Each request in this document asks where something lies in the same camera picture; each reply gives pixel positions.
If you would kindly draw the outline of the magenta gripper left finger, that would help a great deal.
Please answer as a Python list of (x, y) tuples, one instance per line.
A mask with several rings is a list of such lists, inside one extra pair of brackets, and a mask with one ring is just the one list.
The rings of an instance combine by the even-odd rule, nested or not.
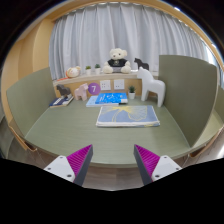
[(82, 186), (93, 156), (93, 145), (90, 144), (69, 156), (59, 155), (44, 170), (65, 180)]

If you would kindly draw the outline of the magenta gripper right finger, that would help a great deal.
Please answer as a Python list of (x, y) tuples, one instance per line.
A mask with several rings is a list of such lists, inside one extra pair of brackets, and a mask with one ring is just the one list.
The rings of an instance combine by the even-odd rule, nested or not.
[(158, 156), (137, 144), (134, 145), (134, 157), (144, 185), (181, 170), (169, 156)]

